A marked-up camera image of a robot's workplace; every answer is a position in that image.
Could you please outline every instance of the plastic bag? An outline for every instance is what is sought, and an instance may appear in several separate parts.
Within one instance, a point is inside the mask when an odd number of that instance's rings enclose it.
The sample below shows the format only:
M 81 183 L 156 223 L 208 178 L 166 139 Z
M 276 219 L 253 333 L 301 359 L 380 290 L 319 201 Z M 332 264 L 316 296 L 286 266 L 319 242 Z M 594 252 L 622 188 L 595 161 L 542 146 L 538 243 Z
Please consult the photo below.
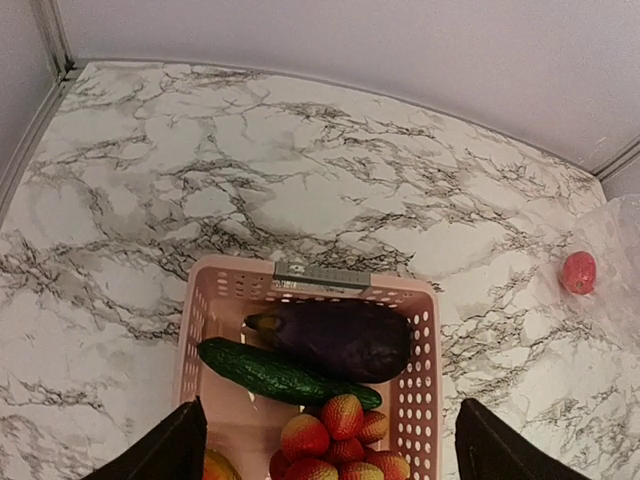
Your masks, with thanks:
M 570 296 L 615 343 L 640 353 L 640 195 L 616 198 L 581 217 L 567 254 L 584 250 L 596 260 L 595 291 Z

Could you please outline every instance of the white marble surface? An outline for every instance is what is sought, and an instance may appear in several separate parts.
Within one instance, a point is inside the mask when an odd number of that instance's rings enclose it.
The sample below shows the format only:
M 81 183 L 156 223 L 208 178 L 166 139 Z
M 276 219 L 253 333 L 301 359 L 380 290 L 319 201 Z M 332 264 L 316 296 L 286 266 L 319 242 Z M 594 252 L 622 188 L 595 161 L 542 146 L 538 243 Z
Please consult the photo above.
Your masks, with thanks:
M 78 478 L 169 412 L 185 280 L 214 252 L 434 281 L 446 478 L 466 396 L 594 479 L 640 475 L 638 360 L 552 266 L 603 201 L 554 158 L 386 98 L 91 64 L 0 235 L 0 478 Z

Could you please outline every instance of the cucumber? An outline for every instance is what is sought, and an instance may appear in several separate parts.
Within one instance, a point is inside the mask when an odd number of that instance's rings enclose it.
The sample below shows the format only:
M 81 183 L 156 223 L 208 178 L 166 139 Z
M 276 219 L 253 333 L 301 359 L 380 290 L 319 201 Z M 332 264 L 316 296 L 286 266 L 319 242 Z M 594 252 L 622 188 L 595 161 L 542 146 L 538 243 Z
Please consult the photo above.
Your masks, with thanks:
M 218 375 L 252 393 L 291 405 L 322 406 L 347 393 L 358 397 L 365 410 L 382 405 L 382 397 L 372 388 L 333 380 L 281 353 L 223 337 L 204 340 L 198 345 L 198 355 Z

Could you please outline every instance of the red strawberry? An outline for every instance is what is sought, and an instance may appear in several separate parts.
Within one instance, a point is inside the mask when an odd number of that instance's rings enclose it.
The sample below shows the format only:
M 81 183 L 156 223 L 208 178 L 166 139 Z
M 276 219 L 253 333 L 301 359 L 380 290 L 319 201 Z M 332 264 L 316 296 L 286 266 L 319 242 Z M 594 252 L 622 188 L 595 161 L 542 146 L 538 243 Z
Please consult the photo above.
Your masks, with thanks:
M 269 475 L 271 475 L 271 480 L 283 480 L 290 466 L 291 463 L 284 456 L 282 450 L 278 450 L 269 461 Z
M 290 462 L 320 457 L 329 449 L 329 433 L 320 420 L 306 413 L 296 415 L 282 429 L 282 453 Z
M 562 283 L 571 293 L 586 295 L 593 292 L 596 281 L 596 261 L 587 252 L 569 255 L 562 267 Z
M 351 462 L 340 467 L 340 480 L 385 480 L 385 476 L 375 465 Z
M 364 412 L 355 395 L 338 395 L 322 408 L 320 419 L 329 430 L 331 438 L 346 440 L 355 437 L 362 430 Z
M 331 465 L 340 465 L 348 462 L 362 462 L 364 449 L 358 440 L 350 438 L 339 442 L 331 442 L 329 451 L 323 457 Z
M 402 455 L 384 450 L 367 455 L 367 462 L 384 472 L 385 480 L 406 480 L 411 475 L 411 467 Z
M 284 480 L 338 480 L 338 470 L 322 460 L 305 458 L 289 467 Z
M 364 423 L 357 438 L 363 445 L 379 442 L 389 431 L 389 419 L 384 413 L 364 412 Z

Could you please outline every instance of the eggplant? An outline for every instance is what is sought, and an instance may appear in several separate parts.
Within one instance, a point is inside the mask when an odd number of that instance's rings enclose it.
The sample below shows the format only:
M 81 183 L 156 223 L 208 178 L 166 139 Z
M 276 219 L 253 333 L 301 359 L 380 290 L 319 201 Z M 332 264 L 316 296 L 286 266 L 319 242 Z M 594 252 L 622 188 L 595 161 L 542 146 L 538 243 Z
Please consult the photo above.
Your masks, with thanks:
M 411 358 L 411 325 L 363 300 L 279 303 L 245 319 L 268 345 L 336 379 L 383 383 Z

